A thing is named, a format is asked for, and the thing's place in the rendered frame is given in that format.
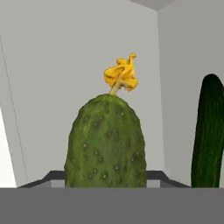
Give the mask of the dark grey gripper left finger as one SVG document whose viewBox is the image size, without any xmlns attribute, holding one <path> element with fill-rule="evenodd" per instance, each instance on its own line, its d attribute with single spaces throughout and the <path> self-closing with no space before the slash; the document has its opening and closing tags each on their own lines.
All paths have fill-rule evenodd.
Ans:
<svg viewBox="0 0 224 224">
<path fill-rule="evenodd" d="M 61 188 L 65 186 L 65 173 L 63 171 L 49 171 L 42 179 L 21 185 L 21 188 L 50 187 Z"/>
</svg>

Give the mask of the smooth dark green cucumber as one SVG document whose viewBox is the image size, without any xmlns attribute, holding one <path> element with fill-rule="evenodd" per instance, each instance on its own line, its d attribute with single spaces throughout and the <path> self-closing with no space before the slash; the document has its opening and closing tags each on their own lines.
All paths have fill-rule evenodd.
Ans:
<svg viewBox="0 0 224 224">
<path fill-rule="evenodd" d="M 192 153 L 191 186 L 219 187 L 224 151 L 224 86 L 213 73 L 202 81 Z"/>
</svg>

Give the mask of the bumpy green cucumber with flower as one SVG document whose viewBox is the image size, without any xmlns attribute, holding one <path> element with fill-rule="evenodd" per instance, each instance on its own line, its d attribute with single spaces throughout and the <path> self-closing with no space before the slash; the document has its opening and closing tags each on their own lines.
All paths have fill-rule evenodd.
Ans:
<svg viewBox="0 0 224 224">
<path fill-rule="evenodd" d="M 147 186 L 144 134 L 135 110 L 117 95 L 133 90 L 135 77 L 132 53 L 105 70 L 110 91 L 89 100 L 73 122 L 68 137 L 65 187 Z"/>
</svg>

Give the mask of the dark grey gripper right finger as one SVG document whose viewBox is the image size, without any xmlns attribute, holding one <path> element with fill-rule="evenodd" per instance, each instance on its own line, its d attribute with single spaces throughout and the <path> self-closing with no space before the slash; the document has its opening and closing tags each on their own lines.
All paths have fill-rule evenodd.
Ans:
<svg viewBox="0 0 224 224">
<path fill-rule="evenodd" d="M 176 180 L 168 178 L 163 171 L 147 171 L 146 173 L 147 173 L 148 188 L 166 188 L 166 187 L 188 188 L 188 185 L 184 185 Z"/>
</svg>

